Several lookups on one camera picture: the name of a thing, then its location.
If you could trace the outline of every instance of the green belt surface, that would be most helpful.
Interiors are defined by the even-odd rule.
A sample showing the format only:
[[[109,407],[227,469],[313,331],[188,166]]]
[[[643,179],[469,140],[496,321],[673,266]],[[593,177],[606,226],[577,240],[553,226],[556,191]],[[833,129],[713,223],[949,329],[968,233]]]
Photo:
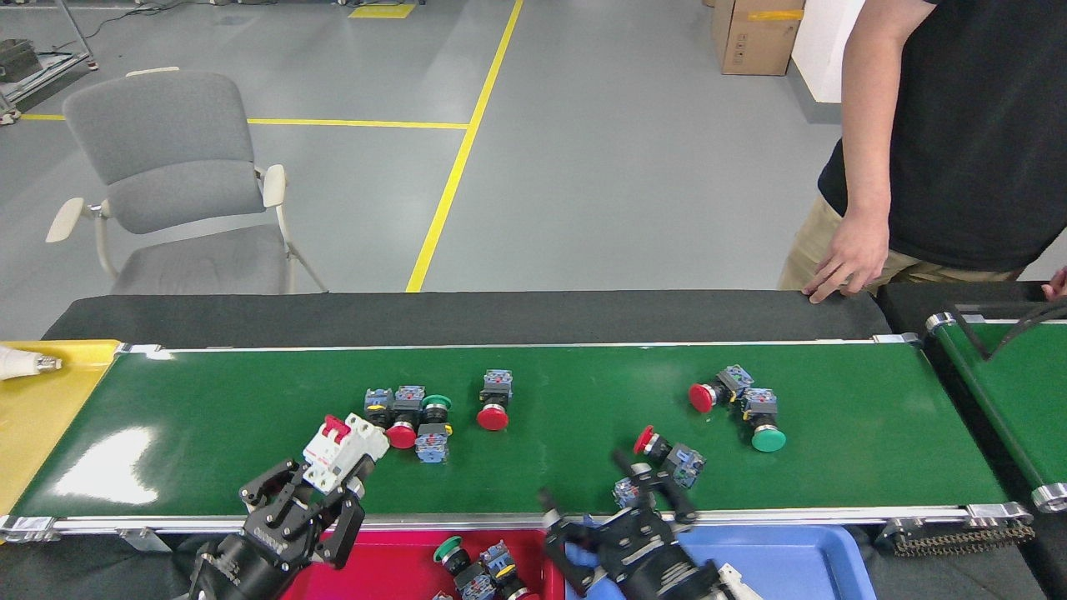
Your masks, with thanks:
[[[726,407],[689,406],[691,383],[734,363],[777,394],[784,448],[753,449]],[[514,374],[503,431],[475,421],[488,368]],[[362,415],[367,388],[403,384],[451,397],[451,454],[391,449],[366,483],[370,515],[539,512],[542,486],[568,511],[609,514],[610,451],[649,424],[703,454],[701,510],[1006,500],[906,344],[515,346],[120,356],[13,512],[241,515],[239,487],[300,459],[324,414]]]
[[[987,348],[1010,328],[971,323]],[[956,325],[935,330],[1013,460],[1037,488],[1067,481],[1067,326],[1040,323],[984,361]]]

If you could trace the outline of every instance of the chair seat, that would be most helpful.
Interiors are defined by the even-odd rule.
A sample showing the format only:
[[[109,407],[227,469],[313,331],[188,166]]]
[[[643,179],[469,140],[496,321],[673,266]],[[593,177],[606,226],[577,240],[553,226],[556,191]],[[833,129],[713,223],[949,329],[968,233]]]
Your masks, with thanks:
[[[150,246],[130,255],[111,294],[285,294],[285,254],[274,224]]]

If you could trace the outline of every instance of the white wall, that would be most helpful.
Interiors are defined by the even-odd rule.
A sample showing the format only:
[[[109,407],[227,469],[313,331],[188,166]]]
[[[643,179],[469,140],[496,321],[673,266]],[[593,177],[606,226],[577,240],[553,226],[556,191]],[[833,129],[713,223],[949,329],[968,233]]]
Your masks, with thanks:
[[[863,0],[808,0],[793,62],[817,102],[841,102],[841,58]]]

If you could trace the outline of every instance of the gray floor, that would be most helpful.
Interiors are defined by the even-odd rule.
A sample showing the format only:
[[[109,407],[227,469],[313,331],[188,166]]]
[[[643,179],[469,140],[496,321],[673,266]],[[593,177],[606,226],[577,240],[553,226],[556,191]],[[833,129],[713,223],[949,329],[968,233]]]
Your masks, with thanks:
[[[86,33],[132,7],[103,6],[75,10]],[[91,41],[99,72],[30,112],[176,65],[233,78],[253,117],[466,123],[511,6],[430,0],[404,20],[348,19],[327,3],[127,17]],[[718,75],[712,14],[698,0],[527,2],[423,289],[773,288],[840,128],[808,124],[784,78]],[[54,11],[0,7],[0,37],[43,49],[71,35]],[[261,164],[287,167],[292,228],[331,288],[403,290],[463,131],[252,135]],[[91,227],[44,243],[65,200],[98,201],[102,186],[61,122],[0,127],[0,340],[36,338],[69,302],[110,287]],[[122,264],[140,246],[228,224],[113,228],[112,254]],[[1067,239],[1024,277],[1064,264]]]

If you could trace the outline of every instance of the yellow tape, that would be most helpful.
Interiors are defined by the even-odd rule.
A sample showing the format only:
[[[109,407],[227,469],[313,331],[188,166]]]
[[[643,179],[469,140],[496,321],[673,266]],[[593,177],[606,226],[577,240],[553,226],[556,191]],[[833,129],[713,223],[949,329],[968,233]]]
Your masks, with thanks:
[[[803,18],[803,10],[799,11],[753,11],[748,14],[750,21],[798,21]]]
[[[62,114],[23,114],[22,121],[64,121]],[[347,121],[343,119],[250,119],[249,125],[325,125],[333,127],[399,127],[404,129],[466,129],[466,123],[421,121]]]
[[[26,114],[22,113],[21,121],[63,121],[62,114]]]
[[[350,19],[405,19],[415,9],[414,4],[360,6],[348,16]]]
[[[489,96],[493,93],[493,84],[496,83],[496,75],[500,70],[500,63],[504,62],[504,54],[508,51],[508,44],[511,43],[511,32],[515,30],[515,21],[519,20],[519,13],[523,10],[523,0],[515,0],[511,9],[511,17],[504,28],[504,35],[500,36],[500,44],[496,47],[496,54],[493,57],[493,64],[489,67],[485,76],[485,83],[481,86],[481,94],[478,95],[478,102],[474,107],[474,114],[471,115],[471,125],[467,127],[463,141],[460,142],[460,152],[452,162],[452,170],[448,174],[448,181],[445,184],[445,191],[441,193],[441,201],[437,203],[437,210],[433,214],[433,221],[430,222],[430,231],[426,232],[426,239],[423,240],[423,249],[415,259],[415,268],[412,270],[411,279],[408,280],[407,291],[421,291],[423,282],[426,280],[426,272],[430,269],[430,260],[433,252],[437,248],[437,240],[441,239],[441,231],[445,228],[445,221],[448,220],[448,211],[452,207],[452,200],[456,199],[456,190],[460,187],[460,179],[463,178],[463,170],[466,168],[467,157],[471,155],[471,146],[478,135],[478,127],[481,125],[481,117],[485,113],[485,105],[489,104]]]

